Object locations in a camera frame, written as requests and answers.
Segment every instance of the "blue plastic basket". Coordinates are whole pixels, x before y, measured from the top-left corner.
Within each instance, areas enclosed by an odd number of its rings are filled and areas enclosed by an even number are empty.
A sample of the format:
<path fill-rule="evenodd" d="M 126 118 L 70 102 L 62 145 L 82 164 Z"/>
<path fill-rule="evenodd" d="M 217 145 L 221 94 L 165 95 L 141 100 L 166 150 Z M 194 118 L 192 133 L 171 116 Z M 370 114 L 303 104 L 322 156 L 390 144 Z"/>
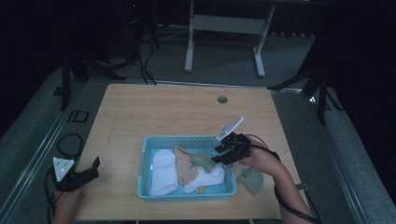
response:
<path fill-rule="evenodd" d="M 223 165 L 225 179 L 223 184 L 208 186 L 204 193 L 187 193 L 179 185 L 177 191 L 162 196 L 151 196 L 152 161 L 154 154 L 161 149 L 173 150 L 175 146 L 185 148 L 191 153 L 205 151 L 218 154 L 215 147 L 220 142 L 215 135 L 174 135 L 174 136 L 148 136 L 145 138 L 142 156 L 140 158 L 139 176 L 137 178 L 137 195 L 147 202 L 185 202 L 226 200 L 236 193 L 235 173 L 232 165 Z"/>

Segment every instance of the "green fabric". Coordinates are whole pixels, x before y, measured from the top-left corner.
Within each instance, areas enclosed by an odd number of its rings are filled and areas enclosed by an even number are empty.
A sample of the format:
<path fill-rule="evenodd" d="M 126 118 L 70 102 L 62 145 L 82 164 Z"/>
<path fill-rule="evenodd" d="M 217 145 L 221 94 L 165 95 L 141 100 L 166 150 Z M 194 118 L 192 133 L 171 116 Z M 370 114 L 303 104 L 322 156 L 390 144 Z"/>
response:
<path fill-rule="evenodd" d="M 260 192 L 264 183 L 262 173 L 253 168 L 244 169 L 237 181 L 243 183 L 254 195 Z"/>
<path fill-rule="evenodd" d="M 192 162 L 204 167 L 204 170 L 207 174 L 212 172 L 213 168 L 215 168 L 215 162 L 213 162 L 210 158 L 213 156 L 208 152 L 197 152 L 192 157 Z"/>

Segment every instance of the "black cable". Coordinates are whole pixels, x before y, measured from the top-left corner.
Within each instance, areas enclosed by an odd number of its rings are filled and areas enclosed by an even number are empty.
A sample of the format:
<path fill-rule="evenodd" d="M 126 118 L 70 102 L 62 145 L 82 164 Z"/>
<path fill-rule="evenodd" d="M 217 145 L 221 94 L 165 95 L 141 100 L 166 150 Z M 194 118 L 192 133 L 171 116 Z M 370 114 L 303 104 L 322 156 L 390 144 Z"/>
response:
<path fill-rule="evenodd" d="M 61 150 L 61 143 L 62 143 L 62 141 L 63 141 L 65 138 L 70 137 L 70 136 L 76 136 L 76 137 L 78 138 L 78 140 L 79 140 L 79 147 L 78 147 L 78 153 L 77 153 L 77 154 L 68 154 L 68 153 L 65 153 L 65 152 L 63 152 L 63 151 Z M 83 148 L 83 140 L 82 140 L 82 137 L 81 137 L 80 135 L 78 135 L 77 133 L 69 133 L 69 134 L 67 134 L 67 135 L 64 135 L 63 137 L 61 137 L 61 138 L 58 140 L 58 143 L 56 144 L 56 148 L 58 149 L 58 151 L 59 151 L 62 155 L 66 156 L 67 159 L 71 159 L 71 158 L 74 157 L 74 159 L 75 159 L 75 161 L 76 161 L 76 160 L 78 159 L 78 157 L 81 156 L 81 153 L 82 153 L 82 148 Z"/>
<path fill-rule="evenodd" d="M 288 210 L 289 212 L 293 213 L 293 214 L 296 215 L 297 217 L 303 218 L 303 219 L 305 219 L 305 220 L 307 220 L 307 221 L 309 221 L 309 222 L 321 224 L 321 221 L 320 221 L 320 220 L 318 220 L 318 219 L 316 219 L 316 218 L 314 218 L 314 217 L 311 217 L 311 216 L 309 216 L 309 215 L 307 215 L 307 214 L 304 214 L 304 213 L 302 213 L 302 212 L 300 212 L 300 211 L 298 211 L 298 210 L 296 210 L 296 209 L 294 209 L 294 208 L 288 206 L 288 205 L 285 203 L 285 201 L 283 201 L 283 199 L 282 199 L 282 197 L 280 196 L 279 191 L 277 190 L 276 186 L 274 186 L 274 192 L 275 192 L 275 196 L 276 196 L 277 201 L 278 201 L 278 202 L 280 203 L 280 205 L 282 205 L 282 207 L 284 207 L 286 210 Z"/>
<path fill-rule="evenodd" d="M 270 153 L 271 155 L 273 155 L 275 158 L 277 158 L 280 161 L 279 156 L 277 155 L 276 152 L 271 151 L 270 149 L 268 149 L 268 147 L 262 147 L 262 146 L 257 146 L 254 144 L 247 144 L 247 143 L 243 143 L 243 142 L 233 142 L 233 144 L 237 144 L 237 145 L 241 145 L 241 146 L 246 146 L 246 147 L 257 147 L 259 149 L 262 149 L 268 153 Z"/>
<path fill-rule="evenodd" d="M 48 180 L 49 180 L 49 176 L 52 175 L 51 172 L 51 167 L 47 170 L 45 178 L 44 178 L 44 191 L 46 193 L 46 197 L 47 197 L 47 222 L 50 224 L 51 218 L 50 216 L 53 215 L 55 213 L 55 203 L 52 200 L 52 197 L 50 196 L 50 190 L 49 190 L 49 185 L 48 185 Z"/>
<path fill-rule="evenodd" d="M 58 201 L 59 201 L 59 199 L 62 197 L 62 195 L 64 194 L 64 191 L 62 190 L 62 192 L 61 192 L 61 194 L 58 196 L 58 198 L 55 200 L 55 203 L 54 204 L 56 204 Z"/>
<path fill-rule="evenodd" d="M 309 196 L 307 190 L 304 190 L 304 193 L 305 193 L 306 199 L 309 201 L 310 205 L 312 206 L 312 209 L 314 210 L 315 216 L 317 217 L 317 219 L 321 223 L 321 218 L 320 218 L 320 215 L 318 214 L 318 209 L 315 207 L 314 202 L 311 199 L 311 196 Z"/>
<path fill-rule="evenodd" d="M 140 63 L 140 72 L 142 74 L 142 78 L 145 80 L 146 84 L 148 84 L 148 85 L 149 84 L 157 85 L 157 83 L 154 80 L 154 77 L 148 70 L 149 59 L 151 57 L 152 52 L 154 51 L 154 47 L 147 40 L 142 40 L 142 42 L 145 44 L 148 44 L 150 46 L 150 51 L 149 51 L 148 57 L 144 64 L 143 64 L 142 58 L 140 57 L 140 54 L 137 55 L 138 61 Z"/>
<path fill-rule="evenodd" d="M 262 141 L 262 139 L 260 139 L 260 137 L 258 137 L 258 136 L 256 136 L 256 135 L 254 135 L 254 134 L 250 134 L 250 133 L 248 133 L 248 134 L 245 134 L 245 136 L 252 136 L 252 137 L 255 137 L 255 138 L 257 138 L 257 139 L 259 139 L 261 142 L 262 142 L 262 144 L 268 149 L 268 146 L 267 146 L 267 144 L 265 144 L 265 142 L 264 141 Z"/>

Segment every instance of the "white cloth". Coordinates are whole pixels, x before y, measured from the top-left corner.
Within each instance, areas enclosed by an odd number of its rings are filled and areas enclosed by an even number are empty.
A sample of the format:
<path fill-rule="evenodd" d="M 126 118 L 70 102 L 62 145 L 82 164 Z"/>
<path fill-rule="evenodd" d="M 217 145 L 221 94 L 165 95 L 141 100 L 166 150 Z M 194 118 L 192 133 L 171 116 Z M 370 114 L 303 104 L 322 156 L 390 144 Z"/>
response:
<path fill-rule="evenodd" d="M 154 154 L 149 195 L 166 195 L 178 189 L 176 157 L 169 149 Z"/>
<path fill-rule="evenodd" d="M 204 167 L 197 167 L 198 176 L 190 182 L 190 184 L 185 185 L 183 190 L 190 193 L 195 191 L 201 186 L 217 185 L 224 182 L 225 172 L 224 169 L 218 164 L 215 165 L 212 172 L 207 174 Z"/>

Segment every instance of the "white metal frame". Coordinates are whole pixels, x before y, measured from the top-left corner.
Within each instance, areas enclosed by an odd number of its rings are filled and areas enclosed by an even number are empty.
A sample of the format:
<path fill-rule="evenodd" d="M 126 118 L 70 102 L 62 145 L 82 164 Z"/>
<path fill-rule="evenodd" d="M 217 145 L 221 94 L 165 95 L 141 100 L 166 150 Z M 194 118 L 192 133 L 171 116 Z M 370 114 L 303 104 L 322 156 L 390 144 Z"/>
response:
<path fill-rule="evenodd" d="M 186 72 L 190 72 L 192 70 L 192 55 L 194 53 L 194 30 L 232 32 L 261 36 L 259 45 L 253 48 L 253 54 L 257 67 L 257 75 L 259 77 L 265 77 L 264 66 L 262 64 L 262 46 L 264 44 L 265 37 L 268 34 L 268 29 L 271 25 L 271 19 L 274 15 L 274 11 L 275 7 L 270 7 L 266 20 L 198 15 L 194 14 L 194 1 L 191 0 L 189 45 L 187 46 L 187 55 L 184 70 Z"/>

